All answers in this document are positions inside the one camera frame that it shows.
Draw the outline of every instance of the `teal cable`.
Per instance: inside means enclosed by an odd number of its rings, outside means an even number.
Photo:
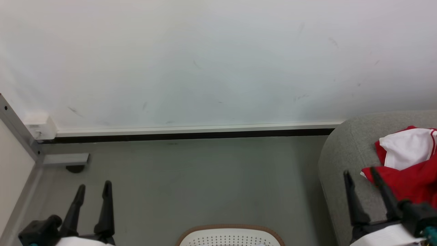
[[[428,243],[432,246],[437,246],[437,230],[433,226],[428,226],[423,231]]]

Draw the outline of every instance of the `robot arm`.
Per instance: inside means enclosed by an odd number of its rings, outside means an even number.
[[[426,240],[429,245],[437,246],[437,210],[428,203],[398,202],[375,168],[371,168],[371,174],[387,209],[387,220],[370,222],[355,193],[355,184],[345,171],[344,184],[353,226],[351,245],[400,246]]]
[[[76,196],[65,216],[64,223],[57,215],[52,215],[44,221],[32,221],[18,234],[23,246],[102,246],[115,245],[114,238],[114,207],[112,201],[112,183],[105,182],[103,189],[103,204],[99,222],[94,227],[94,234],[81,235],[77,233],[80,207],[85,197],[85,186],[79,186]]]

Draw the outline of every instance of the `gray sofa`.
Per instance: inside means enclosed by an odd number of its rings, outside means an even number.
[[[349,220],[343,171],[349,170],[355,190],[372,221],[385,219],[385,207],[375,187],[360,171],[380,165],[375,142],[407,126],[437,127],[437,110],[387,112],[349,119],[328,137],[319,159],[319,177],[339,246],[349,245],[352,227]]]

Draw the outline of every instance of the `gray floor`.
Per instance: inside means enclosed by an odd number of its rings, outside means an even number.
[[[243,223],[275,230],[286,245],[336,245],[317,174],[326,136],[61,144],[49,154],[90,152],[81,174],[47,168],[25,221],[62,218],[87,186],[78,231],[98,221],[113,183],[117,245],[174,245],[197,225]]]

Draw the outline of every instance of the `white wall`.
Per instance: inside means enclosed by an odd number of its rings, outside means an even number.
[[[0,236],[35,164],[0,120]]]
[[[432,0],[0,0],[0,92],[62,130],[437,109]]]

